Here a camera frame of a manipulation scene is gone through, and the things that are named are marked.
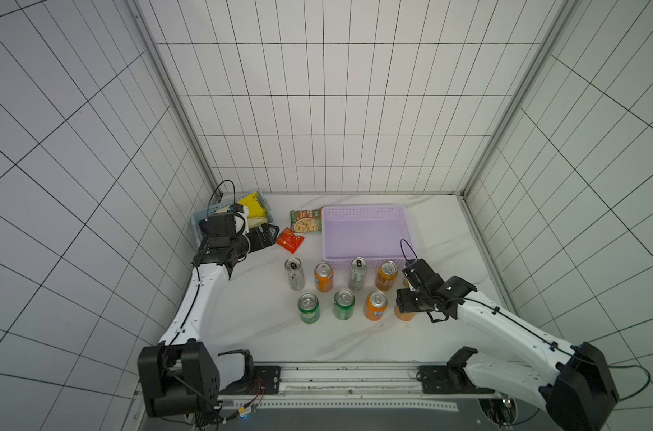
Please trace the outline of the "orange gold can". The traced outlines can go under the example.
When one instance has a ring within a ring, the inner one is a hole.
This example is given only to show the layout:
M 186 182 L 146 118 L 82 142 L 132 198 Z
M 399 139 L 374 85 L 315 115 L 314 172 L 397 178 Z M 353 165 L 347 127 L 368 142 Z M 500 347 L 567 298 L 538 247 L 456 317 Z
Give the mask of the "orange gold can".
M 398 308 L 395 309 L 395 314 L 401 321 L 412 321 L 415 317 L 414 314 L 404 314 L 403 312 L 400 312 Z

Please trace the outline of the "orange Fanta can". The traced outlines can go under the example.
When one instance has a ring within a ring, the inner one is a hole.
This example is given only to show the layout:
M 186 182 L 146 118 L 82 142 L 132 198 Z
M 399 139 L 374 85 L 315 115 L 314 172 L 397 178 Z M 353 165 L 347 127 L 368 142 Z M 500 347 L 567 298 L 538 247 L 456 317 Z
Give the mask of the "orange Fanta can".
M 364 304 L 364 315 L 370 321 L 379 321 L 388 307 L 387 296 L 381 291 L 368 294 Z

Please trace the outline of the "silver white drink can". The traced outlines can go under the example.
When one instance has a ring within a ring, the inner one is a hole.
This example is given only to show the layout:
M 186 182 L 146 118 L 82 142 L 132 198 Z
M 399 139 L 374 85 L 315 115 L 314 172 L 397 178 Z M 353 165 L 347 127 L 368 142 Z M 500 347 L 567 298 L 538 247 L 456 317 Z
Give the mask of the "silver white drink can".
M 288 258 L 284 264 L 287 272 L 289 287 L 295 291 L 301 291 L 305 287 L 305 276 L 303 266 L 300 259 L 292 257 Z

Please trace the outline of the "purple plastic basket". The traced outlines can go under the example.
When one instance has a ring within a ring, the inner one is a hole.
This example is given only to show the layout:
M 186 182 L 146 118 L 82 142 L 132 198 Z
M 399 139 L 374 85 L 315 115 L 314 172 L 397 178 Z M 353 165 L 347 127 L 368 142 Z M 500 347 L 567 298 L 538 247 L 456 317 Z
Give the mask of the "purple plastic basket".
M 416 237 L 403 206 L 325 206 L 321 218 L 322 259 L 336 267 L 348 268 L 357 257 L 372 268 L 413 257 Z

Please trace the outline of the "green sprite can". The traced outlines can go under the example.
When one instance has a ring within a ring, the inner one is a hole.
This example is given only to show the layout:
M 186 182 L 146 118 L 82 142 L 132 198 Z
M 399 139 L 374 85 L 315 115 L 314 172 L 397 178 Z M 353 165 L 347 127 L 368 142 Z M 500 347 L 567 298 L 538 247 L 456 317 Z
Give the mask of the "green sprite can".
M 304 294 L 298 299 L 298 309 L 304 323 L 316 323 L 320 317 L 319 298 L 314 294 Z
M 353 316 L 355 295 L 350 289 L 344 288 L 334 295 L 334 314 L 340 321 L 347 321 Z

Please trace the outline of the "green Sprite can front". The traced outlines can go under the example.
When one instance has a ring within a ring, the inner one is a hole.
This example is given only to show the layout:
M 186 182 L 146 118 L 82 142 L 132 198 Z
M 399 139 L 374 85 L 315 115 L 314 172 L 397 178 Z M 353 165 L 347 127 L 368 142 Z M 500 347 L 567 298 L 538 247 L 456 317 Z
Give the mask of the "green Sprite can front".
M 314 294 L 304 294 L 298 299 L 298 309 L 304 323 L 316 323 L 320 317 L 319 298 Z

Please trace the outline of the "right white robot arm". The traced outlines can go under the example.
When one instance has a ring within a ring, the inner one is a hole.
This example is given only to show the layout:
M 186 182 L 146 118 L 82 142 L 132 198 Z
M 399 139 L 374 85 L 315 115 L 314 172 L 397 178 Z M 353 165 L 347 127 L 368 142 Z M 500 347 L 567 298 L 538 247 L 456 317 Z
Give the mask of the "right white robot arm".
M 425 393 L 502 393 L 545 411 L 563 430 L 600 430 L 620 397 L 602 352 L 575 346 L 520 319 L 459 277 L 443 279 L 425 260 L 409 260 L 399 289 L 404 314 L 440 312 L 501 342 L 520 363 L 492 359 L 460 348 L 443 366 L 418 371 Z

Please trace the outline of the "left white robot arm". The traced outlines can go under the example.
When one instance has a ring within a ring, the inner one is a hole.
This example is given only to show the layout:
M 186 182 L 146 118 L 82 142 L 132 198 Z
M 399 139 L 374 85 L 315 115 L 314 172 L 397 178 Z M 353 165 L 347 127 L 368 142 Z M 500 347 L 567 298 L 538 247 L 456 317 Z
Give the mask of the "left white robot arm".
M 250 352 L 220 352 L 209 335 L 213 308 L 233 269 L 249 253 L 274 245 L 279 230 L 268 224 L 249 228 L 249 211 L 240 204 L 207 215 L 199 226 L 203 238 L 179 310 L 159 342 L 143 348 L 137 359 L 150 418 L 199 415 L 211 421 L 220 394 L 261 390 Z

